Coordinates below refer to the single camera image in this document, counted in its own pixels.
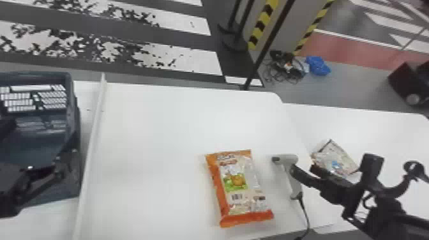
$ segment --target blue object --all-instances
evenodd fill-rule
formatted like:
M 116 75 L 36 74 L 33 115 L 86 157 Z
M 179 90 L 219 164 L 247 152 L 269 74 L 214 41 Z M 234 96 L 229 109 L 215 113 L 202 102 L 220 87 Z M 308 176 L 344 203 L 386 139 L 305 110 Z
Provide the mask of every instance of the blue object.
M 306 57 L 305 62 L 310 65 L 310 72 L 316 75 L 326 76 L 331 73 L 331 69 L 326 66 L 325 61 L 321 57 L 308 56 Z

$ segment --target black and white patterned floor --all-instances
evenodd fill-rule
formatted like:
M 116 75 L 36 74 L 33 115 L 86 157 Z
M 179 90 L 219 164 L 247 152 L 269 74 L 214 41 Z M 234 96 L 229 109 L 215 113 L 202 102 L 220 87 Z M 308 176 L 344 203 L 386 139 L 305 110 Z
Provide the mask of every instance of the black and white patterned floor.
M 0 61 L 225 82 L 248 53 L 224 49 L 211 0 L 0 0 Z

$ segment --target white wall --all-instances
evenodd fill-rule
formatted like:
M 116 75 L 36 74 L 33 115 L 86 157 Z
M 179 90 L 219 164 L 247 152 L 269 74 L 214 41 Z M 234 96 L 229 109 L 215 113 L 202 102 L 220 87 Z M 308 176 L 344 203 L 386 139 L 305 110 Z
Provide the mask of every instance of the white wall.
M 243 16 L 244 8 L 248 0 L 243 0 L 237 14 L 237 22 Z M 271 17 L 271 22 L 268 24 L 264 31 L 263 37 L 259 40 L 257 49 L 250 50 L 251 54 L 257 55 L 265 44 L 275 22 L 278 19 L 283 7 L 286 5 L 287 0 L 279 0 L 279 5 Z M 252 11 L 250 12 L 249 19 L 243 31 L 245 40 L 248 40 L 253 32 L 253 28 L 259 18 L 259 15 L 265 5 L 265 0 L 256 0 Z M 282 28 L 277 34 L 271 49 L 292 52 L 300 39 L 304 36 L 308 26 L 314 21 L 317 13 L 326 4 L 325 0 L 296 0 L 292 6 L 291 11 L 283 23 Z

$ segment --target white divider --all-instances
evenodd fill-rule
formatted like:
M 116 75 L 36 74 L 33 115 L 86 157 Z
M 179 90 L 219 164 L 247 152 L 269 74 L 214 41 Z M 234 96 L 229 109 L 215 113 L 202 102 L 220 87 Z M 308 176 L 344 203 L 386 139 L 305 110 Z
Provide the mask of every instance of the white divider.
M 88 173 L 91 172 L 91 164 L 92 164 L 92 157 L 94 154 L 94 147 L 96 146 L 96 141 L 98 139 L 98 129 L 99 129 L 99 123 L 100 118 L 102 116 L 102 107 L 104 104 L 104 95 L 105 90 L 107 86 L 107 81 L 105 79 L 105 74 L 102 73 L 102 79 L 100 80 L 100 90 L 98 93 L 98 99 L 97 99 L 97 105 L 94 111 L 94 122 L 93 122 L 93 128 L 91 130 L 91 136 L 89 139 L 89 146 L 88 146 L 88 152 L 86 157 L 86 165 L 85 165 L 85 171 L 84 171 L 84 178 L 82 182 L 82 188 L 80 190 L 81 195 L 79 197 L 79 204 L 77 207 L 77 216 L 76 216 L 76 224 L 75 224 L 75 230 L 73 232 L 73 240 L 79 240 L 80 239 L 80 228 L 82 226 L 82 216 L 83 212 L 85 211 L 85 198 L 86 198 L 86 189 L 88 186 L 88 182 L 86 179 L 88 178 Z

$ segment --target black cable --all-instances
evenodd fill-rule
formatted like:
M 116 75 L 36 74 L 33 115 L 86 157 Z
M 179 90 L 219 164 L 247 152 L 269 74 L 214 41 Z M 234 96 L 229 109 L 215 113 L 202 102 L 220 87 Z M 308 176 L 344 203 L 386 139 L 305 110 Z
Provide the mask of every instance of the black cable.
M 303 212 L 304 212 L 304 215 L 305 215 L 305 220 L 307 221 L 307 229 L 305 230 L 305 233 L 303 235 L 295 238 L 295 240 L 302 240 L 310 232 L 310 219 L 308 218 L 307 210 L 305 210 L 304 201 L 303 201 L 303 193 L 300 192 L 298 194 L 298 196 L 296 197 L 296 199 L 298 200 L 299 205 L 303 209 Z
M 366 197 L 364 197 L 362 199 L 362 206 L 367 209 L 367 210 L 371 210 L 371 207 L 369 207 L 368 205 L 366 205 L 366 201 L 368 201 L 370 198 L 374 197 L 374 194 L 369 193 Z
M 282 53 L 280 51 L 276 53 L 270 53 L 271 54 L 271 60 L 265 59 L 263 61 L 263 64 L 266 67 L 264 72 L 262 73 L 262 78 L 266 82 L 284 82 L 287 81 L 291 84 L 298 84 L 305 76 L 305 68 L 301 61 L 297 60 L 295 56 L 288 54 L 288 53 Z M 301 70 L 298 70 L 297 68 L 293 67 L 293 69 L 287 71 L 283 66 L 287 63 L 292 64 L 293 62 L 297 62 L 299 64 L 299 67 Z

